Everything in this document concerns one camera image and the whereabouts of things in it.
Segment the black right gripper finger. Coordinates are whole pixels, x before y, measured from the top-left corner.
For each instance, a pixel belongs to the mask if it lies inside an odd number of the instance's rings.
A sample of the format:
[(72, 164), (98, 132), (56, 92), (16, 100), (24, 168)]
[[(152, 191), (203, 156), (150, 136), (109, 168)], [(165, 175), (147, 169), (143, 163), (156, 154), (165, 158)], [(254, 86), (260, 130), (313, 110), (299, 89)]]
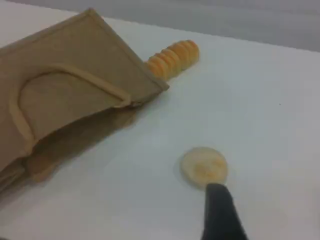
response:
[(210, 183), (205, 188), (203, 240), (247, 240), (228, 188)]

